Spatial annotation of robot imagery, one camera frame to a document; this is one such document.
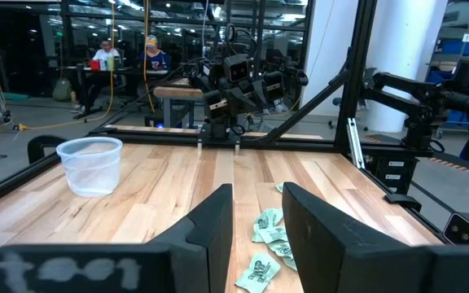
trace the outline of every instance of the white pillar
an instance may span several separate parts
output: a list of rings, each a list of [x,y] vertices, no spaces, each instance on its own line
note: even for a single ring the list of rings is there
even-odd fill
[[[439,31],[446,0],[379,0],[374,28],[370,40],[366,66],[378,68],[376,72],[389,72],[416,79],[427,35]],[[409,99],[405,92],[388,87],[385,91]],[[371,130],[401,132],[405,114],[373,101],[369,102],[367,126]]]

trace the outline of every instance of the plastic cup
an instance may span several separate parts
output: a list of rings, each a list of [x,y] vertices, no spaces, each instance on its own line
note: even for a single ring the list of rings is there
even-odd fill
[[[122,142],[115,138],[79,138],[57,146],[68,185],[77,195],[109,195],[121,179]]]

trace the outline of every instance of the man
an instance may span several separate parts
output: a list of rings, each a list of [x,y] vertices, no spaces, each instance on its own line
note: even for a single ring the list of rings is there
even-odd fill
[[[147,36],[146,52],[141,52],[140,59],[146,59],[146,68],[153,71],[169,70],[171,68],[171,58],[158,48],[159,42],[153,35]]]
[[[119,51],[116,49],[112,50],[112,42],[108,39],[104,39],[101,42],[101,49],[95,53],[93,60],[106,60],[108,58],[115,58],[121,57]],[[90,93],[88,94],[88,107],[94,106],[95,99],[99,96],[100,91],[103,87],[110,85],[110,76],[103,75],[103,74],[92,74],[88,78],[86,78],[86,86],[90,89]],[[79,103],[83,103],[80,100],[80,95],[77,96]],[[76,110],[83,112],[85,107],[81,104],[76,105]]]

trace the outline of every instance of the wooden tabletop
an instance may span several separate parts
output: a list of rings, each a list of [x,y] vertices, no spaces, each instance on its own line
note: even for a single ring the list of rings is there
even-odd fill
[[[187,85],[187,78],[181,78],[172,82],[175,85]],[[153,94],[157,98],[202,98],[201,90],[199,89],[186,89],[172,86],[159,86],[154,91]]]
[[[121,183],[112,195],[92,199],[75,195],[63,167],[57,165],[0,199],[0,246],[145,243],[185,216],[220,184],[231,183],[234,235],[226,292],[246,292],[234,284],[258,252],[269,253],[282,267],[265,292],[302,292],[296,271],[264,243],[251,242],[255,219],[267,208],[281,207],[282,196],[275,185],[284,181],[296,182],[403,243],[440,243],[404,209],[386,203],[381,189],[341,155],[247,149],[235,154],[228,149],[125,144]]]

